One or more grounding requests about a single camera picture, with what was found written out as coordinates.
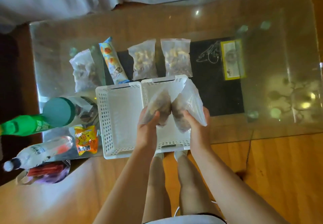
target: white sock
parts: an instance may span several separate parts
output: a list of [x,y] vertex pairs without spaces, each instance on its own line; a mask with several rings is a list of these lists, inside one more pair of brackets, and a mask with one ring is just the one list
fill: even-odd
[[183,151],[175,151],[174,152],[174,158],[176,161],[178,161],[178,159],[181,157],[181,156],[187,156],[187,150],[183,150]]
[[154,157],[160,157],[161,160],[164,159],[164,153],[155,153]]

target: hand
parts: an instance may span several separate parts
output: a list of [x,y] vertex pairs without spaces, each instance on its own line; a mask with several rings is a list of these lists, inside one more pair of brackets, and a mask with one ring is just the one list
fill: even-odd
[[210,145],[210,113],[203,107],[207,126],[201,125],[187,110],[183,111],[184,118],[191,126],[191,152],[200,150],[212,150]]
[[145,107],[139,116],[139,122],[137,125],[137,141],[136,148],[148,149],[155,153],[157,147],[157,132],[156,125],[159,121],[160,112],[156,111],[155,116],[147,124],[140,124],[147,107]]

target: bottle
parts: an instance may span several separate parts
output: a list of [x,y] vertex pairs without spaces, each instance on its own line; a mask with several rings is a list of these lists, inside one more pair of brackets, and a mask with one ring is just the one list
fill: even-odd
[[43,115],[20,115],[12,120],[0,124],[1,135],[28,136],[53,128]]
[[43,116],[53,127],[72,127],[97,118],[98,106],[84,96],[55,97],[45,103]]
[[73,146],[71,136],[56,137],[48,142],[31,145],[21,150],[17,157],[5,162],[3,169],[30,169],[48,161],[51,157],[67,152]]

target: leg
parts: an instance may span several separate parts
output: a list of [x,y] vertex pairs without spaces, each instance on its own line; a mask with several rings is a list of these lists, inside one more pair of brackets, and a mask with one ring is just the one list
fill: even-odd
[[178,179],[181,215],[211,213],[222,216],[211,202],[200,173],[185,154],[178,158]]
[[152,159],[142,223],[172,216],[171,202],[165,188],[163,160],[155,156]]

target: glass table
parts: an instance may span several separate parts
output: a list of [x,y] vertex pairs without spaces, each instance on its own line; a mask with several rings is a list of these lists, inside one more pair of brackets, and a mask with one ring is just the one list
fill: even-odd
[[[165,75],[160,39],[186,38],[192,80],[213,115],[212,143],[323,131],[322,66],[311,0],[185,0],[33,22],[30,31],[40,112],[48,99],[74,95],[73,48],[92,50],[107,85],[111,78],[98,43],[109,36],[120,53],[156,39],[159,77]],[[208,45],[199,45],[203,41]],[[54,128],[43,140],[67,134],[68,128]],[[101,155],[102,145],[97,154],[83,157]],[[55,160],[77,157],[73,147]]]

